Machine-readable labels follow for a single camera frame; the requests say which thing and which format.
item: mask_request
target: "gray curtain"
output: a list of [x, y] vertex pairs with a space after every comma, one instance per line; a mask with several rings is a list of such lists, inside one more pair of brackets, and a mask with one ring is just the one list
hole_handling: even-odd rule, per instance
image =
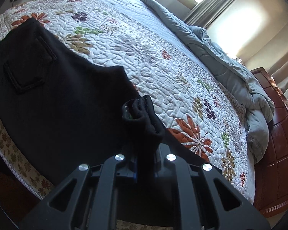
[[186, 16], [187, 25], [207, 28], [235, 0], [203, 0]]

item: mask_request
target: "white quilted bedspread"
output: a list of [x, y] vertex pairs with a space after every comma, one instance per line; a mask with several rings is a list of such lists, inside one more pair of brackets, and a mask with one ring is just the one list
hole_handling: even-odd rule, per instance
[[[17, 5], [0, 15], [0, 41], [30, 17], [93, 64], [123, 66], [140, 95], [151, 96], [169, 131], [190, 151], [220, 168], [253, 202], [254, 190], [247, 192], [245, 108], [188, 55], [102, 0], [33, 0]], [[32, 191], [44, 197], [51, 188], [49, 181], [13, 142], [5, 145], [7, 139], [0, 122], [2, 157]], [[22, 158], [14, 158], [16, 153]]]

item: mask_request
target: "silver bolt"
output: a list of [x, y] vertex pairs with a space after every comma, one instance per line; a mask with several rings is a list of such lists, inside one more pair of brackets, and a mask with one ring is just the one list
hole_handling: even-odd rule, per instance
[[210, 170], [212, 170], [212, 165], [209, 164], [209, 163], [203, 164], [203, 170], [205, 170], [205, 171], [210, 171]]
[[80, 164], [78, 168], [79, 168], [80, 171], [86, 171], [86, 170], [88, 170], [88, 165], [85, 164], [85, 163], [84, 164]]
[[125, 156], [123, 154], [117, 154], [115, 156], [115, 160], [117, 161], [123, 161], [125, 159]]
[[176, 160], [176, 156], [174, 154], [168, 154], [166, 156], [166, 159], [168, 159], [169, 161], [175, 161]]

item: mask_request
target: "bed frame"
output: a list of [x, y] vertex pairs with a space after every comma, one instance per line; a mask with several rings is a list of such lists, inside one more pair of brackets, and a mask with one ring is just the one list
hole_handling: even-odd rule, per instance
[[271, 217], [288, 209], [288, 100], [263, 67], [251, 72], [275, 103], [268, 148], [255, 165], [254, 206]]

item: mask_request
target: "gray comforter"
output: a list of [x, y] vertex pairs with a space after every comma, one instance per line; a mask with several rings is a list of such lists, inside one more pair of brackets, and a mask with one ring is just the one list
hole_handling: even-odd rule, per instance
[[141, 0], [153, 9], [163, 23], [205, 64], [215, 78], [245, 106], [247, 143], [255, 162], [262, 159], [268, 146], [267, 122], [274, 115], [274, 102], [267, 96], [251, 72], [229, 58], [211, 41], [204, 28], [188, 26], [155, 0]]

